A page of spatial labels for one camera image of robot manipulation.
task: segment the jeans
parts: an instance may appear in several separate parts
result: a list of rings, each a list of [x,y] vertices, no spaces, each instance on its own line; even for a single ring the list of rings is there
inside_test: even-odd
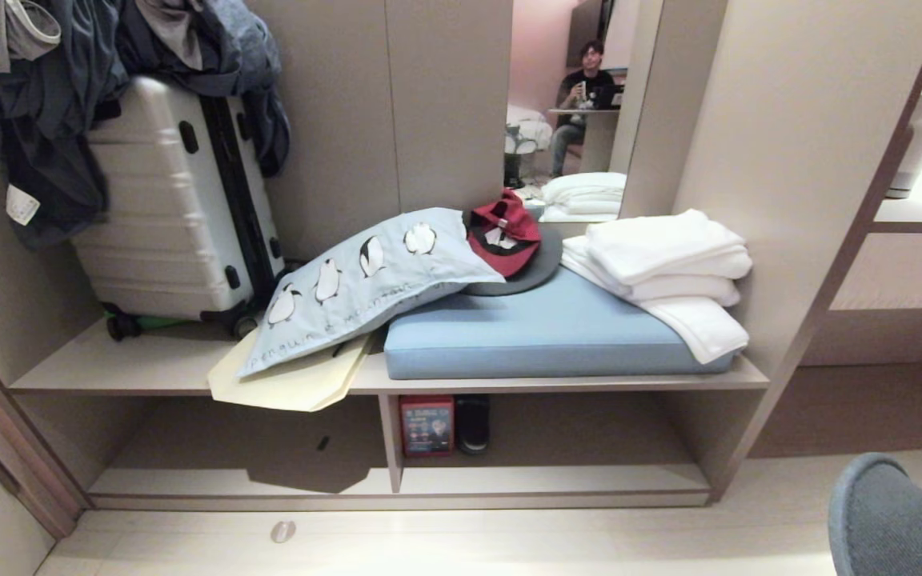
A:
[[[553,132],[553,139],[550,141],[550,153],[553,154],[553,169],[550,175],[560,176],[561,170],[564,169],[564,156],[567,156],[567,147],[578,145],[585,139],[586,129],[575,124],[564,124]]]

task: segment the wardrobe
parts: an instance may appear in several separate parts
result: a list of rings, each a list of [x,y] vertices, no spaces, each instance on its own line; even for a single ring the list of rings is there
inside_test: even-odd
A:
[[[330,4],[249,2],[284,52],[294,147],[267,190],[293,258],[480,204],[502,174],[510,3]],[[864,261],[922,87],[916,4],[663,1],[622,215],[698,208],[747,239],[732,314],[751,342],[725,374],[394,382],[372,342],[328,409],[213,402],[231,342],[184,326],[114,344],[72,249],[23,251],[0,195],[2,473],[55,535],[93,507],[718,502]],[[468,391],[495,395],[490,454],[405,458],[399,397]]]

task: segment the light blue pillowcase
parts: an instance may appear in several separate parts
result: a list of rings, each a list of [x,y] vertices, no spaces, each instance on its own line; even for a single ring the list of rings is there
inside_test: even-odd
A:
[[[428,208],[370,227],[279,281],[238,376],[371,332],[475,282],[504,282],[472,252],[461,212]]]

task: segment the penguin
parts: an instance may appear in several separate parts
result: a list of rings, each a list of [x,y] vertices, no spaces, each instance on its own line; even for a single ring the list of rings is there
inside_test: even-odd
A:
[[[379,237],[373,236],[362,244],[362,252],[359,253],[358,260],[365,278],[372,278],[386,267],[383,265],[383,245],[379,243]]]
[[[403,235],[403,245],[412,254],[431,254],[436,245],[436,230],[425,222],[418,222]]]
[[[277,296],[275,302],[272,302],[270,313],[268,313],[267,321],[270,323],[270,327],[288,321],[290,317],[294,316],[296,307],[294,305],[294,296],[300,295],[300,292],[294,290],[293,283],[286,284],[283,287],[283,290],[279,292],[279,296]]]
[[[315,301],[320,306],[340,291],[340,274],[333,258],[327,258],[319,267],[319,280],[315,282]]]

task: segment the mirror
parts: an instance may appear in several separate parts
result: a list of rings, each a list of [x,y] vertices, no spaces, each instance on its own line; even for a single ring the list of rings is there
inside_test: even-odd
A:
[[[617,218],[661,6],[513,0],[504,185],[541,222]]]

